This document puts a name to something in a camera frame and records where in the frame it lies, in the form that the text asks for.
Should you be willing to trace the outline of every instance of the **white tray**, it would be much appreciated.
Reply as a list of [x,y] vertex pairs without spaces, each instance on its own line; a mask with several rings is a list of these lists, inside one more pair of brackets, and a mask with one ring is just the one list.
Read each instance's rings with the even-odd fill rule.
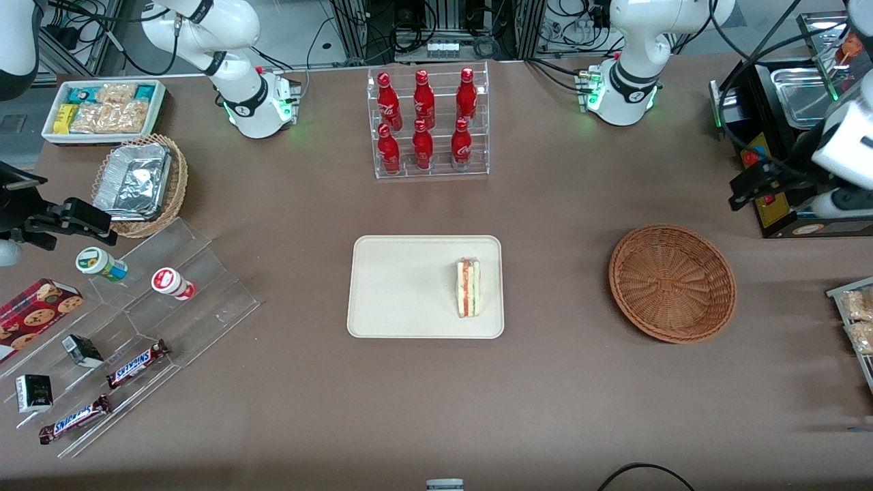
[[[482,267],[482,314],[457,315],[457,262]],[[494,339],[503,333],[503,261],[490,235],[365,235],[354,243],[348,332],[355,337]]]
[[[58,134],[54,133],[54,121],[58,117],[58,109],[60,105],[66,102],[67,96],[71,89],[101,86],[105,83],[124,83],[136,84],[138,86],[155,86],[155,92],[152,94],[152,100],[148,103],[148,112],[146,113],[146,121],[142,125],[142,131],[139,133],[110,133],[99,135],[82,135],[82,134]],[[55,145],[100,145],[107,143],[129,142],[138,136],[151,135],[155,123],[158,121],[158,114],[161,112],[161,104],[163,103],[166,87],[153,79],[107,79],[107,80],[76,80],[72,82],[64,82],[58,87],[58,93],[55,94],[55,100],[52,103],[52,110],[49,111],[49,116],[45,118],[43,125],[43,138],[47,142]]]

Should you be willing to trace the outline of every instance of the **small bottle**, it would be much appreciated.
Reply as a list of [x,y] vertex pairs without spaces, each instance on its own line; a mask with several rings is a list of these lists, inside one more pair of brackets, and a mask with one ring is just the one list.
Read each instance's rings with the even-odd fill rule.
[[166,294],[176,300],[187,300],[197,292],[197,285],[185,280],[172,267],[162,267],[152,276],[152,288],[159,294]]
[[87,247],[76,256],[76,267],[85,274],[96,274],[109,281],[121,281],[127,276],[127,263],[112,257],[99,247]]
[[457,118],[455,134],[451,136],[451,166],[458,172],[470,168],[470,145],[472,138],[467,131],[467,119]]
[[412,146],[416,149],[416,165],[418,169],[429,170],[434,156],[434,139],[428,131],[424,119],[416,120],[416,133],[412,135]]
[[400,172],[400,145],[394,136],[391,136],[391,128],[388,124],[381,123],[379,125],[379,158],[382,160],[382,167],[385,172],[390,175]]
[[403,118],[400,116],[400,99],[397,92],[391,86],[391,77],[382,72],[376,77],[379,84],[379,112],[382,113],[382,122],[387,123],[394,131],[403,128]]
[[457,117],[476,119],[476,86],[473,85],[473,69],[461,70],[461,86],[457,88]]
[[416,93],[412,96],[416,104],[416,118],[427,123],[427,129],[437,125],[437,109],[434,100],[434,90],[430,88],[428,73],[424,70],[416,72]]

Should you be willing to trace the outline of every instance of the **coca-cola bottle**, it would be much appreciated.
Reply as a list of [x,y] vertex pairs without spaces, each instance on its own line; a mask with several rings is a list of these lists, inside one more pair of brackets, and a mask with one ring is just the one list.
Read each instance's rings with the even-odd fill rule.
[[428,123],[424,119],[416,120],[416,133],[412,136],[412,146],[416,149],[416,165],[418,169],[430,169],[434,155],[434,139],[428,131]]
[[470,168],[470,146],[473,140],[467,131],[467,119],[457,118],[455,134],[451,136],[451,166],[459,172]]
[[382,113],[382,122],[387,123],[394,131],[403,128],[403,118],[400,116],[400,99],[397,92],[391,86],[391,77],[382,72],[376,77],[379,84],[379,112]]
[[473,85],[473,69],[461,70],[461,86],[457,88],[457,117],[472,121],[476,118],[476,86]]
[[400,172],[400,145],[394,136],[391,136],[391,128],[386,123],[379,124],[379,158],[382,160],[382,167],[388,174],[397,174]]
[[437,125],[436,102],[428,82],[428,73],[424,70],[416,72],[416,93],[412,100],[416,104],[416,118],[423,119],[428,129],[433,129]]

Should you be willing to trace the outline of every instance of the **cookie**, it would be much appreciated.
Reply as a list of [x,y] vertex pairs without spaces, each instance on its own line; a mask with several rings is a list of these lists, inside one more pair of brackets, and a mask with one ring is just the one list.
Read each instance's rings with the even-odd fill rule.
[[48,303],[54,303],[58,301],[60,298],[61,291],[52,285],[51,283],[46,283],[42,287],[37,290],[37,300],[46,301]]
[[82,305],[83,301],[84,300],[82,300],[82,297],[78,295],[70,297],[58,304],[58,312],[60,312],[61,314],[69,314],[73,310],[78,308],[79,305]]
[[25,334],[21,337],[16,338],[15,341],[12,342],[12,349],[21,349],[27,346],[27,343],[33,341],[33,338],[37,337],[35,334]]
[[41,326],[54,318],[54,310],[50,308],[40,308],[29,313],[24,318],[24,325],[29,327]]

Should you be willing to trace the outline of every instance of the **table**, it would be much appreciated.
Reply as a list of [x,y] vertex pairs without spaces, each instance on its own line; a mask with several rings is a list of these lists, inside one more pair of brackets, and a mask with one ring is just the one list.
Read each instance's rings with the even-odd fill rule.
[[[470,491],[575,490],[643,460],[698,489],[869,489],[873,437],[845,430],[871,422],[873,398],[824,292],[870,276],[873,239],[768,241],[752,210],[730,211],[738,167],[706,83],[735,62],[675,57],[631,128],[579,114],[522,63],[491,63],[492,173],[445,183],[376,182],[364,69],[313,73],[300,123],[264,141],[228,124],[205,78],[165,79],[159,129],[190,166],[182,215],[264,305],[77,459],[0,415],[2,488],[414,490],[462,477]],[[43,195],[89,196],[106,152],[46,144]],[[613,246],[659,222],[707,237],[736,275],[736,315],[709,342],[650,339],[611,299]],[[496,236],[504,334],[350,336],[365,234]],[[72,259],[90,244],[28,247],[0,294],[84,281]],[[633,472],[610,491],[679,489]]]

